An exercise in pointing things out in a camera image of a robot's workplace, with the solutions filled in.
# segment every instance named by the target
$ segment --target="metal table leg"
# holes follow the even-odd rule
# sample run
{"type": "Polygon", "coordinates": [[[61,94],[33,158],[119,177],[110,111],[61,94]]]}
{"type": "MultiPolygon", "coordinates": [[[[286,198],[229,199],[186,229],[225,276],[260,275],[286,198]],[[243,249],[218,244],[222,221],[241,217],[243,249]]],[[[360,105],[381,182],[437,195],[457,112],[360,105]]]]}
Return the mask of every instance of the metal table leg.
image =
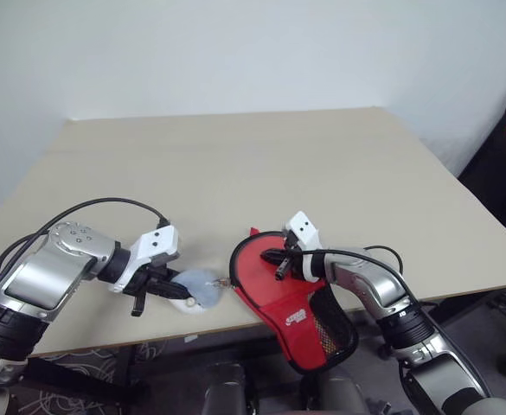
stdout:
{"type": "MultiPolygon", "coordinates": [[[[136,356],[136,345],[124,346],[118,350],[116,356],[116,368],[114,370],[114,378],[112,382],[122,387],[130,387],[130,369],[131,365],[135,363],[136,356]]],[[[135,387],[139,388],[143,392],[146,390],[143,384],[137,383],[135,387]]],[[[119,403],[120,415],[131,415],[131,404],[127,402],[119,403]]]]}
{"type": "Polygon", "coordinates": [[[20,385],[109,405],[134,404],[143,392],[141,386],[105,382],[39,358],[28,359],[20,385]]]}

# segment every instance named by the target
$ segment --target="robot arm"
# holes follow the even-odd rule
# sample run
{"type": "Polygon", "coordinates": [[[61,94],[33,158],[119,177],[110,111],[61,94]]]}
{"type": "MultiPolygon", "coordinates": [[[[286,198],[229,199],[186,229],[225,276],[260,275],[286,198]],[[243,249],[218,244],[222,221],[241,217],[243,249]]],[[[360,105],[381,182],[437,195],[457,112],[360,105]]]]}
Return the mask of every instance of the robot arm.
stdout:
{"type": "Polygon", "coordinates": [[[26,245],[0,271],[0,386],[19,380],[27,357],[82,280],[97,278],[108,283],[111,291],[135,297],[133,316],[143,312],[147,293],[168,298],[189,313],[201,312],[203,306],[211,307],[220,298],[214,273],[178,273],[168,268],[179,256],[178,232],[158,211],[137,201],[103,198],[76,205],[7,248],[0,257],[0,268],[8,253],[22,242],[26,245]],[[158,228],[141,235],[127,250],[90,227],[57,222],[79,208],[104,201],[147,208],[159,216],[158,228]],[[14,266],[40,235],[46,235],[41,247],[14,266]]]}
{"type": "Polygon", "coordinates": [[[321,249],[317,229],[302,212],[284,233],[287,258],[295,264],[282,263],[279,273],[294,267],[306,281],[325,278],[353,292],[392,347],[401,383],[421,413],[506,415],[506,401],[490,398],[475,368],[421,309],[397,271],[363,249],[321,249]]]}

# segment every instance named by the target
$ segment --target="silver robot arm segment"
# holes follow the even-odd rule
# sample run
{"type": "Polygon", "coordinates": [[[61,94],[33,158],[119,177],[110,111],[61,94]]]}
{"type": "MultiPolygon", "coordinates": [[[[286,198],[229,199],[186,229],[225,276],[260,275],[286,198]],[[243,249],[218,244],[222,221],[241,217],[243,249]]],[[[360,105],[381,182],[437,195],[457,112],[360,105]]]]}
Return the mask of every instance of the silver robot arm segment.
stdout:
{"type": "Polygon", "coordinates": [[[136,298],[139,316],[146,292],[191,297],[170,282],[166,264],[178,257],[177,230],[164,226],[142,235],[130,250],[75,222],[54,225],[41,247],[0,279],[0,386],[18,381],[36,343],[82,280],[97,278],[136,298]]]}
{"type": "Polygon", "coordinates": [[[301,278],[325,278],[361,300],[392,347],[405,393],[420,413],[506,415],[506,401],[489,396],[475,369],[421,309],[398,272],[371,262],[369,251],[361,248],[320,249],[318,231],[303,212],[285,224],[284,234],[294,258],[303,252],[298,254],[301,265],[294,265],[301,278]]]}

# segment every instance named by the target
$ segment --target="floor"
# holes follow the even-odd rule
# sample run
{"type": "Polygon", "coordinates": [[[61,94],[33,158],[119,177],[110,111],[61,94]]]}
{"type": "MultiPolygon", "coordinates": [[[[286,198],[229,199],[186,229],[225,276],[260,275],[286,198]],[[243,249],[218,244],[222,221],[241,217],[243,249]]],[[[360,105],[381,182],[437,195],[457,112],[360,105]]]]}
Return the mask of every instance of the floor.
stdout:
{"type": "MultiPolygon", "coordinates": [[[[506,399],[506,378],[495,369],[495,358],[499,354],[506,353],[506,315],[484,304],[447,326],[446,330],[478,367],[495,396],[506,399]]],[[[369,333],[370,327],[362,332],[369,333]]],[[[138,352],[140,359],[147,360],[159,354],[242,341],[268,333],[266,327],[260,326],[204,335],[192,341],[174,339],[144,344],[139,346],[138,352]]],[[[363,335],[359,348],[341,365],[341,368],[355,379],[361,386],[364,396],[370,399],[375,407],[378,403],[381,405],[382,402],[388,402],[393,408],[390,413],[413,410],[398,381],[396,361],[382,361],[375,353],[380,342],[379,337],[363,335]]],[[[57,362],[67,364],[75,370],[88,371],[103,379],[110,379],[114,364],[111,352],[116,351],[98,350],[94,354],[83,356],[64,355],[57,362]]],[[[282,354],[248,361],[246,369],[254,378],[255,386],[259,390],[260,414],[299,409],[297,390],[300,376],[290,368],[282,354]]],[[[134,412],[142,415],[179,413],[199,415],[211,376],[211,369],[205,367],[147,377],[146,382],[151,386],[152,394],[134,412]]],[[[12,392],[24,407],[21,411],[23,415],[118,413],[115,407],[83,403],[77,399],[58,399],[46,393],[41,393],[40,396],[39,392],[17,386],[12,392]]]]}

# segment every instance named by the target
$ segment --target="black trim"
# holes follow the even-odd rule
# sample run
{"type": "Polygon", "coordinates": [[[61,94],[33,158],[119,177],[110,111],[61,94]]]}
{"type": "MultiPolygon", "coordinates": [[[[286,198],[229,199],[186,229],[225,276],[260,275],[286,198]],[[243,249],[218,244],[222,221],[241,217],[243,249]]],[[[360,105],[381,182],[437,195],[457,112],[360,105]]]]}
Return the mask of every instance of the black trim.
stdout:
{"type": "Polygon", "coordinates": [[[325,253],[315,253],[312,255],[311,273],[313,277],[325,279],[325,264],[323,260],[325,253]]]}
{"type": "Polygon", "coordinates": [[[477,393],[475,388],[465,387],[449,396],[443,403],[443,406],[441,406],[441,409],[443,409],[446,415],[462,415],[468,406],[482,399],[483,397],[477,393]]]}
{"type": "Polygon", "coordinates": [[[358,347],[358,332],[354,324],[339,306],[329,284],[314,292],[309,305],[314,316],[340,349],[327,358],[328,365],[334,366],[341,363],[358,347]]]}
{"type": "Polygon", "coordinates": [[[48,323],[0,307],[0,358],[23,361],[40,341],[48,323]]]}
{"type": "Polygon", "coordinates": [[[270,248],[260,253],[260,257],[268,264],[280,266],[287,259],[285,249],[270,248]]]}
{"type": "Polygon", "coordinates": [[[131,376],[142,379],[158,374],[169,375],[182,370],[211,367],[219,362],[243,363],[272,354],[281,354],[276,336],[262,336],[241,342],[213,344],[197,350],[162,353],[152,361],[137,361],[131,367],[131,376]]]}
{"type": "Polygon", "coordinates": [[[135,404],[146,392],[140,384],[115,385],[36,357],[28,359],[20,385],[107,404],[135,404]]]}
{"type": "Polygon", "coordinates": [[[122,248],[120,243],[116,241],[111,259],[108,261],[105,268],[101,270],[99,275],[97,275],[97,279],[110,284],[116,283],[128,265],[130,255],[130,251],[122,248]]]}
{"type": "Polygon", "coordinates": [[[131,277],[122,292],[135,297],[131,315],[139,317],[143,314],[147,292],[155,296],[168,299],[184,300],[191,297],[187,288],[183,285],[170,281],[178,274],[168,266],[163,265],[157,269],[144,265],[131,277]]]}
{"type": "Polygon", "coordinates": [[[387,344],[393,348],[408,348],[435,332],[435,328],[419,304],[411,304],[400,312],[377,321],[387,344]]]}

